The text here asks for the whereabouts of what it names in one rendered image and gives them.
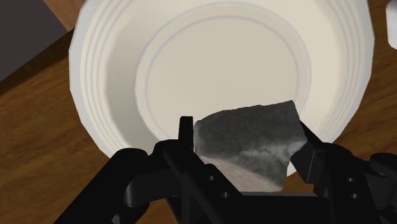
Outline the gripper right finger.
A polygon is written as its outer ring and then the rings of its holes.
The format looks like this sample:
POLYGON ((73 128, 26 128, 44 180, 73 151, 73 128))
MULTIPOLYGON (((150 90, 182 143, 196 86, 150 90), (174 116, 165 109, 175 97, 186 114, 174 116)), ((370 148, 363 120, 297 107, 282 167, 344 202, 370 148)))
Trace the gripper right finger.
POLYGON ((328 200, 331 224, 397 224, 397 155, 363 160, 320 140, 306 125, 307 142, 291 163, 314 193, 328 200))

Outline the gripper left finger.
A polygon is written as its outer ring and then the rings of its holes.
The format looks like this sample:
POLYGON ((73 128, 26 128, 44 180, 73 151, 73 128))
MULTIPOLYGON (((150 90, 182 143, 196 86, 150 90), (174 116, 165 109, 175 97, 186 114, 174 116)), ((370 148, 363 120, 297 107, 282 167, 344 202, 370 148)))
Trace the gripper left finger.
POLYGON ((54 224, 136 224, 150 202, 166 199, 178 224, 237 224, 242 194, 193 152, 193 118, 179 121, 177 139, 152 154, 117 151, 54 224))

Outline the grey rough stone block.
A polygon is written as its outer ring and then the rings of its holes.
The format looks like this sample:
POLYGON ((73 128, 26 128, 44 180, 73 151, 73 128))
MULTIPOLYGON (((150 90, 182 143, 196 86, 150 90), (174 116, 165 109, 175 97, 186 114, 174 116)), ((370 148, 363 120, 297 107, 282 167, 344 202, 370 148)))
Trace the grey rough stone block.
POLYGON ((195 122, 194 152, 241 192, 279 192, 307 142, 293 101, 223 110, 195 122))

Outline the white ribbed bowl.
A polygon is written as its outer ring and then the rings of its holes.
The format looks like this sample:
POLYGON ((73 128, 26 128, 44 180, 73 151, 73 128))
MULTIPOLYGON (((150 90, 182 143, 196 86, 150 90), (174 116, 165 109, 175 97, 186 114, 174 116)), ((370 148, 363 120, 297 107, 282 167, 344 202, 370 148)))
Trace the white ribbed bowl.
POLYGON ((288 100, 331 143, 359 108, 374 42, 368 0, 86 0, 70 91, 109 157, 151 153, 182 116, 288 100))

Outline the white object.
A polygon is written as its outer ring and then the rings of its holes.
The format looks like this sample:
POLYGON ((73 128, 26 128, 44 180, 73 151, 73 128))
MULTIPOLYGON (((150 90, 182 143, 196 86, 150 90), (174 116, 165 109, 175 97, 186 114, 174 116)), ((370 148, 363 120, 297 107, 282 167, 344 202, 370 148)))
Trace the white object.
POLYGON ((397 50, 397 0, 390 0, 386 6, 387 40, 397 50))

